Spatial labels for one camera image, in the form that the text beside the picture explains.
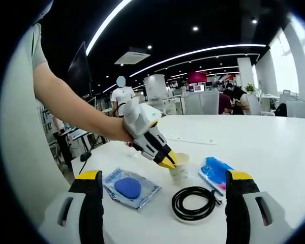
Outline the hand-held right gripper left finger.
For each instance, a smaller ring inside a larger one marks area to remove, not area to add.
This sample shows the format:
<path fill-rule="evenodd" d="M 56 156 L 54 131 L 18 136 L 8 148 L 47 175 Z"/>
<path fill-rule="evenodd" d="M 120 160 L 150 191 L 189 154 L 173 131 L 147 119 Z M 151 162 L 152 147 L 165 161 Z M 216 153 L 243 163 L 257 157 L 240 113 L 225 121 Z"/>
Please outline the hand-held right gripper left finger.
<path fill-rule="evenodd" d="M 47 243 L 104 243 L 102 171 L 79 174 L 45 210 L 39 233 Z"/>

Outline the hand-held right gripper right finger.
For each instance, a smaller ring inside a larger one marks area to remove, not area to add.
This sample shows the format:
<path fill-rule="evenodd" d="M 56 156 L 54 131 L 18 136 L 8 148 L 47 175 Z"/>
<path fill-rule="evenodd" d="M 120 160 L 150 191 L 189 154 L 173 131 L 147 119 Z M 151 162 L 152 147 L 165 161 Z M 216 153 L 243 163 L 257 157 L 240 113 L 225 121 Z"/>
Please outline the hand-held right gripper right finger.
<path fill-rule="evenodd" d="M 253 178 L 226 171 L 226 243 L 284 243 L 293 233 L 285 210 Z"/>

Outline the person's left hand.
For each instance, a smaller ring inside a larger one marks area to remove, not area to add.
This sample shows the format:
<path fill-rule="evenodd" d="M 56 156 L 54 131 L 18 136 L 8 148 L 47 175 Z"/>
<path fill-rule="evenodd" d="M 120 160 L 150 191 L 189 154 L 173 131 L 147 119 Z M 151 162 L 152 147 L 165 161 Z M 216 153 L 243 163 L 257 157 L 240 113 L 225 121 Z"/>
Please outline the person's left hand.
<path fill-rule="evenodd" d="M 109 139 L 125 142 L 133 147 L 133 137 L 125 129 L 122 118 L 111 118 L 109 122 Z"/>

